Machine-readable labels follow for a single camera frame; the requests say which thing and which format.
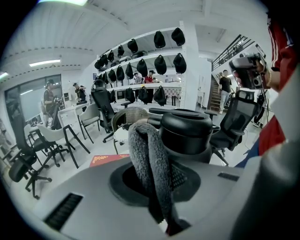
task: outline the gray floor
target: gray floor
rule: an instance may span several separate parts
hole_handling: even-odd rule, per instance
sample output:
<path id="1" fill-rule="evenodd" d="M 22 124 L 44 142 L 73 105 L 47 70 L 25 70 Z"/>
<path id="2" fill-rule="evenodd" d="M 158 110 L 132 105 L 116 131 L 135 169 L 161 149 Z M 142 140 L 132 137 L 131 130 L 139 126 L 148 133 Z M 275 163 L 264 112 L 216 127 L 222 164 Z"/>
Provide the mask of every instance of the gray floor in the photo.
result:
<path id="1" fill-rule="evenodd" d="M 225 113 L 222 115 L 214 116 L 213 123 L 215 125 L 219 125 Z M 82 140 L 83 144 L 90 150 L 90 154 L 88 154 L 76 140 L 72 141 L 72 144 L 75 146 L 76 150 L 73 151 L 74 157 L 79 165 L 79 169 L 76 169 L 70 155 L 68 153 L 64 153 L 65 162 L 61 160 L 59 156 L 57 156 L 57 160 L 60 163 L 60 167 L 57 168 L 53 161 L 49 161 L 50 168 L 44 169 L 41 172 L 41 176 L 52 178 L 52 182 L 47 182 L 43 180 L 38 180 L 36 184 L 36 194 L 40 196 L 40 198 L 46 197 L 47 193 L 54 189 L 56 186 L 69 179 L 79 171 L 89 167 L 90 162 L 94 155 L 106 155 L 106 154 L 116 154 L 113 141 L 109 140 L 107 143 L 103 143 L 103 138 L 107 135 L 103 128 L 100 128 L 100 132 L 98 131 L 98 127 L 95 124 L 94 126 L 87 127 L 88 132 L 91 138 L 94 141 L 94 144 L 91 143 L 89 139 L 84 140 L 82 134 L 80 133 L 78 137 Z M 246 134 L 243 136 L 243 141 L 240 143 L 234 151 L 226 150 L 226 160 L 229 162 L 230 166 L 235 166 L 245 157 L 245 153 L 248 148 L 251 148 L 255 140 L 258 138 L 260 130 L 255 128 L 252 123 L 250 123 L 247 127 Z M 127 153 L 128 152 L 128 144 L 120 146 L 117 143 L 117 148 L 119 153 Z M 42 153 L 38 153 L 39 158 L 43 162 L 45 160 L 45 156 Z M 213 155 L 211 158 L 211 164 L 222 165 L 221 160 Z M 35 163 L 34 167 L 39 168 L 39 163 Z M 38 200 L 32 197 L 31 192 L 27 192 L 24 188 L 27 183 L 27 180 L 22 179 L 20 182 L 11 182 L 10 183 L 10 193 L 17 197 L 17 200 L 28 209 L 33 209 Z"/>

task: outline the white ceiling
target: white ceiling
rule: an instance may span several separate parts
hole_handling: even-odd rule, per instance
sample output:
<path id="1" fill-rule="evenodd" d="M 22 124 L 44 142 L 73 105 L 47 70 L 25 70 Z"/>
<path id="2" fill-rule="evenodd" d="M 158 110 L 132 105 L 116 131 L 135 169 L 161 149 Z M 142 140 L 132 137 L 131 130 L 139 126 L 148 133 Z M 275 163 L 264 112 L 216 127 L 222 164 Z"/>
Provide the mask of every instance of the white ceiling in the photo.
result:
<path id="1" fill-rule="evenodd" d="M 242 14 L 240 10 L 245 7 L 257 16 Z M 43 2 L 37 4 L 8 43 L 0 71 L 9 76 L 2 82 L 16 81 L 24 74 L 32 74 L 34 79 L 34 73 L 45 69 L 49 72 L 50 67 L 62 71 L 82 69 L 97 54 L 119 43 L 149 31 L 177 27 L 179 20 L 185 19 L 197 25 L 199 51 L 217 56 L 240 33 L 263 41 L 268 36 L 267 30 L 260 28 L 264 13 L 261 6 L 246 0 L 88 0 L 82 7 Z M 261 24 L 255 28 L 253 21 L 248 23 L 245 17 Z M 141 50 L 148 49 L 153 42 L 148 39 L 140 45 Z M 61 59 L 61 63 L 29 66 L 52 59 Z"/>

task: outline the gray towel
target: gray towel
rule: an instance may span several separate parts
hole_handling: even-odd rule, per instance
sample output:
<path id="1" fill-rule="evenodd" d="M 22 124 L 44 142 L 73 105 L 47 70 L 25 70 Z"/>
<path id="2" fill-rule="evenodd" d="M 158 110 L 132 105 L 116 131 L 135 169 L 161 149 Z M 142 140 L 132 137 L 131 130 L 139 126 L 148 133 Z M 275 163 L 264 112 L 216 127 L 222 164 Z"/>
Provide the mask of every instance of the gray towel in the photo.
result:
<path id="1" fill-rule="evenodd" d="M 157 199 L 163 217 L 169 223 L 175 217 L 170 167 L 158 131 L 148 123 L 135 123 L 129 128 L 128 140 L 136 175 L 150 201 Z"/>

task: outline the metal railing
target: metal railing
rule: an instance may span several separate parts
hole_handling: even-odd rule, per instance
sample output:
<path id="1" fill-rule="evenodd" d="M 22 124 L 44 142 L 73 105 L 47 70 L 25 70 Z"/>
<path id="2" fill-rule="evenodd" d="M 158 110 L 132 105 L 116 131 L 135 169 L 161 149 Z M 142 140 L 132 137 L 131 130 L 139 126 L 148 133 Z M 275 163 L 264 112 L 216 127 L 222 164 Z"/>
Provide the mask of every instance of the metal railing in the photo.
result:
<path id="1" fill-rule="evenodd" d="M 234 41 L 212 62 L 212 70 L 218 68 L 253 43 L 254 41 L 248 37 L 242 36 L 241 34 L 238 35 L 237 38 L 234 39 Z"/>

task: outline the staircase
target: staircase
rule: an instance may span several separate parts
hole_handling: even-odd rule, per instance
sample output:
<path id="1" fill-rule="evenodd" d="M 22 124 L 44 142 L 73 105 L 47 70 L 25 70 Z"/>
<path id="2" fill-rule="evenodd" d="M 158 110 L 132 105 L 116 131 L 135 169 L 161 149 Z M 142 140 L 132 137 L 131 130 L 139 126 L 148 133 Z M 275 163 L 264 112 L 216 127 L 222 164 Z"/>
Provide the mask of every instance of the staircase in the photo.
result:
<path id="1" fill-rule="evenodd" d="M 212 96 L 210 101 L 210 109 L 216 112 L 220 111 L 221 91 L 218 93 L 219 84 L 216 80 L 213 81 Z"/>

